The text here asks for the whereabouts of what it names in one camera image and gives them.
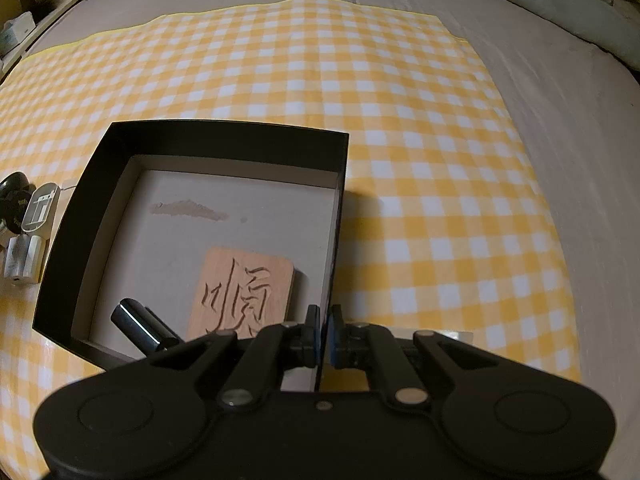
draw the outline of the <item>brown stain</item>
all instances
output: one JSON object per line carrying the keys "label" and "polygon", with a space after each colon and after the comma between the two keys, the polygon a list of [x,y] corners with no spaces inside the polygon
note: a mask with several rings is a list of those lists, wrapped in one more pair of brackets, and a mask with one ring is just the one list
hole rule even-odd
{"label": "brown stain", "polygon": [[155,215],[191,216],[193,218],[206,218],[207,220],[213,220],[215,222],[229,218],[228,214],[213,211],[213,209],[209,209],[193,200],[180,200],[179,202],[171,202],[169,204],[160,202],[153,204],[149,208],[149,211]]}

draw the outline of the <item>open box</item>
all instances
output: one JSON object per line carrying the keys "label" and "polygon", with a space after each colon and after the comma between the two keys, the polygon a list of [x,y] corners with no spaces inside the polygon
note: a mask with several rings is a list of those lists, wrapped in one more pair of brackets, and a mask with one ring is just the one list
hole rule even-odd
{"label": "open box", "polygon": [[[307,305],[317,304],[324,322],[347,147],[344,133],[276,124],[112,124],[62,217],[34,330],[111,368],[142,357],[110,322],[120,300],[135,298],[186,338],[212,246],[288,258],[295,275],[287,320],[303,322]],[[155,214],[158,204],[177,202],[180,214]],[[312,370],[293,372],[291,388],[313,387]]]}

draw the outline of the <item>yellow checkered tablecloth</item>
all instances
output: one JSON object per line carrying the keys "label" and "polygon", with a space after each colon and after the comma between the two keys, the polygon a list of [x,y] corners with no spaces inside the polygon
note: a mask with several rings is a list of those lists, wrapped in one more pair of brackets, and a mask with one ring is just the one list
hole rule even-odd
{"label": "yellow checkered tablecloth", "polygon": [[[475,51],[434,16],[287,0],[163,16],[27,58],[0,87],[0,173],[82,173],[112,121],[215,118],[351,134],[334,300],[346,317],[474,332],[578,378],[558,236]],[[37,286],[0,292],[0,463],[44,462],[38,403],[97,370],[31,330]]]}

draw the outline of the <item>beige bed sheet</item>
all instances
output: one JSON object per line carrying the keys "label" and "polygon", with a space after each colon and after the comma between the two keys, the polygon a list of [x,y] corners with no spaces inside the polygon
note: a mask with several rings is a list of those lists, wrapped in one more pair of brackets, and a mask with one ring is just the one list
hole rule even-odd
{"label": "beige bed sheet", "polygon": [[[174,12],[279,0],[87,0],[31,49]],[[497,84],[558,229],[575,297],[582,378],[613,406],[604,466],[640,472],[640,86],[610,54],[505,0],[346,0],[438,16]]]}

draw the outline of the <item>wooden tile with carved character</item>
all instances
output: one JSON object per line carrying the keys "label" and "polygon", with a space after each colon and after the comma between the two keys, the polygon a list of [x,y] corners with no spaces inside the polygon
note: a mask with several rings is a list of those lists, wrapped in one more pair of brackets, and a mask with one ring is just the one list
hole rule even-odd
{"label": "wooden tile with carved character", "polygon": [[239,338],[283,322],[293,264],[281,256],[213,247],[207,252],[191,306],[187,339],[232,328]]}

